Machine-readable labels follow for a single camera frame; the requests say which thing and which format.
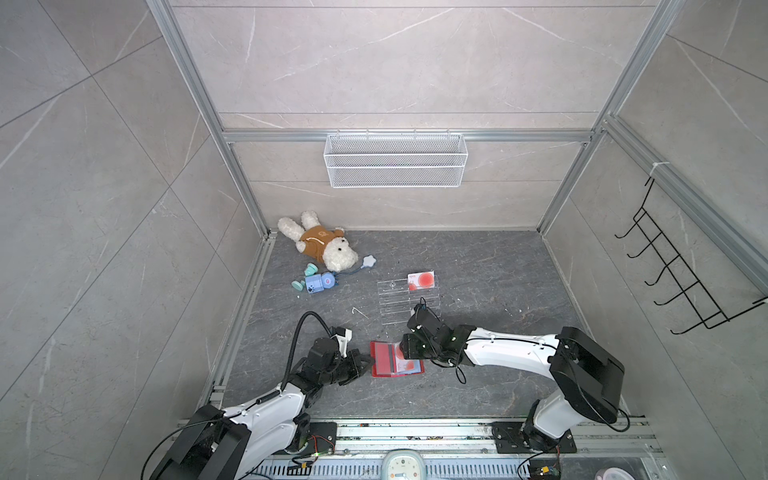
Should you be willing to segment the red leather card holder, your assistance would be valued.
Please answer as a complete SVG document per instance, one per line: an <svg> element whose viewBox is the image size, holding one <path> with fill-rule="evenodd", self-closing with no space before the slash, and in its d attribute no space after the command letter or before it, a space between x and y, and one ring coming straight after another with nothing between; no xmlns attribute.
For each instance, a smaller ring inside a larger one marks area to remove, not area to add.
<svg viewBox="0 0 768 480"><path fill-rule="evenodd" d="M394 348L399 343L373 341L370 343L370 355L373 359L372 376L374 378L397 378L409 375L397 375Z"/></svg>

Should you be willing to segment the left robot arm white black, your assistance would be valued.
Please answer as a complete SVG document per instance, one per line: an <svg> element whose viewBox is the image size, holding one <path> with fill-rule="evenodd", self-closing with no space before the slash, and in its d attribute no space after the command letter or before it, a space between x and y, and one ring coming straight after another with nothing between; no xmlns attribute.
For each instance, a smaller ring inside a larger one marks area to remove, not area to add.
<svg viewBox="0 0 768 480"><path fill-rule="evenodd" d="M346 385L367 373L370 355L347 346L351 332L317 339L306 357L289 354L281 383L253 400L219 409L198 409L171 435L175 441L142 479L243 479L279 451L297 454L307 448L308 409L327 385Z"/></svg>

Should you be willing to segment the white card red circle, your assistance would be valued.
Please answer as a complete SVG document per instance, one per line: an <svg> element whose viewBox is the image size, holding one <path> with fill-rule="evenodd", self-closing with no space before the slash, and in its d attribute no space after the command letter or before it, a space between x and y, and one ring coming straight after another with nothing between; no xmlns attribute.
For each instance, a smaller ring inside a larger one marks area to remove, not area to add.
<svg viewBox="0 0 768 480"><path fill-rule="evenodd" d="M407 277L409 291L428 290L435 287L435 274L433 271L411 273Z"/></svg>

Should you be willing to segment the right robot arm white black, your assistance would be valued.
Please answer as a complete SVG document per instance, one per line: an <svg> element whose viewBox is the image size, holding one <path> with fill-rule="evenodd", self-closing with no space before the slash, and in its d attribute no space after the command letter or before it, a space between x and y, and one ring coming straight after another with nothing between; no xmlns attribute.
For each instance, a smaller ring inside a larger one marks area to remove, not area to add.
<svg viewBox="0 0 768 480"><path fill-rule="evenodd" d="M536 451L552 451L568 431L591 420L614 428L620 416L623 364L575 327L558 334L526 336L476 327L451 327L426 304L415 306L400 351L411 360L429 360L455 370L461 366L498 366L553 380L557 390L537 400L517 437Z"/></svg>

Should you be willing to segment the clear acrylic tiered card stand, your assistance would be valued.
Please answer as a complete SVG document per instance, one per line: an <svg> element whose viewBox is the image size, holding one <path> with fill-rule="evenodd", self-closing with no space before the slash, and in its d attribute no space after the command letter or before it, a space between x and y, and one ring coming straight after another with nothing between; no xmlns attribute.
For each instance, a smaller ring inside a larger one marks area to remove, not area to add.
<svg viewBox="0 0 768 480"><path fill-rule="evenodd" d="M416 307L425 303L436 314L441 314L441 296L438 277L435 274L435 287L428 290L409 291L407 277L379 281L377 293L379 299L380 320L383 325L406 323Z"/></svg>

